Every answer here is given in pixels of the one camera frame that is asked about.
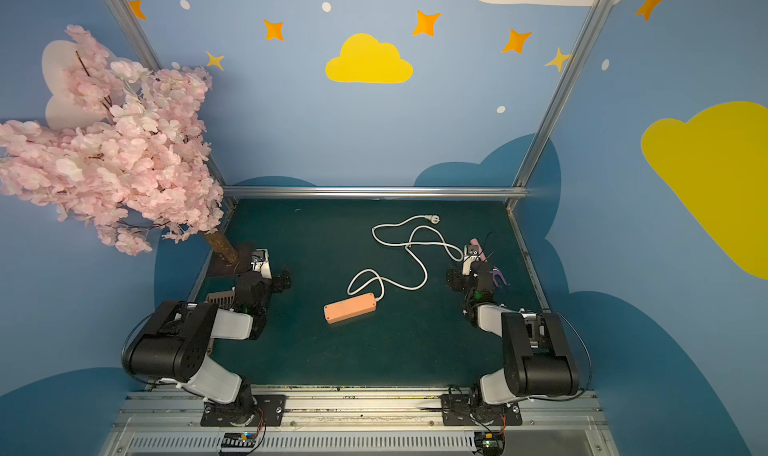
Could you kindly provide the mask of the orange power strip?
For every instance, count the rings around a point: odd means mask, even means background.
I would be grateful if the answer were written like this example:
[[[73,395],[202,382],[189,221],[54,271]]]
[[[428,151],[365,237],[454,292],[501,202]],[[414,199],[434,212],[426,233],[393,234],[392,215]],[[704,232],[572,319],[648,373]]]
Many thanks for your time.
[[[323,308],[323,313],[328,324],[336,324],[372,313],[376,308],[375,296],[372,293],[367,293],[328,304]]]

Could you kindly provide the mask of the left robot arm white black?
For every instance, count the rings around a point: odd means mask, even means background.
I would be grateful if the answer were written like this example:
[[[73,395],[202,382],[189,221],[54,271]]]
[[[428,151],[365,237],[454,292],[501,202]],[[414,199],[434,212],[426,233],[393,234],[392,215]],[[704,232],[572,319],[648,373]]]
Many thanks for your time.
[[[208,345],[212,340],[257,340],[267,324],[271,297],[291,284],[288,270],[270,277],[250,271],[235,279],[229,309],[212,302],[166,301],[126,344],[122,366],[131,376],[173,384],[213,407],[249,414],[254,407],[250,384],[216,363]]]

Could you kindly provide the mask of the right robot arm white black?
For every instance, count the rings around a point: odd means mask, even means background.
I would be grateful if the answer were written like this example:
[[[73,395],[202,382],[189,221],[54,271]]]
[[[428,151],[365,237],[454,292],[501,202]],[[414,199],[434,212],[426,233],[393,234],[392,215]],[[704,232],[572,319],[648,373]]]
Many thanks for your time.
[[[474,406],[501,406],[522,400],[564,401],[581,391],[562,320],[551,311],[512,310],[494,300],[494,266],[467,261],[449,269],[448,286],[463,294],[462,313],[475,328],[498,337],[503,365],[480,377],[473,387]]]

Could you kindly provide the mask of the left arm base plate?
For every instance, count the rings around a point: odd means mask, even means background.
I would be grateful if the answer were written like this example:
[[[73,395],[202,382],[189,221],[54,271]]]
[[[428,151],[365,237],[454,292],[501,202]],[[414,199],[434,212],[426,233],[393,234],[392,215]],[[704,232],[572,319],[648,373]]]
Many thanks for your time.
[[[230,404],[206,402],[200,420],[202,427],[278,427],[285,414],[284,394],[257,394]]]

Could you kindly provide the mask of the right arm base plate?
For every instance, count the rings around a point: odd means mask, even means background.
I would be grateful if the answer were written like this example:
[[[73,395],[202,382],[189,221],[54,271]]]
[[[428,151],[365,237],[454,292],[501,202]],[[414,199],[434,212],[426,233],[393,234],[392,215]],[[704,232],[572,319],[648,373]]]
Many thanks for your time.
[[[516,403],[488,405],[470,395],[444,393],[439,397],[445,426],[521,426],[522,413]]]

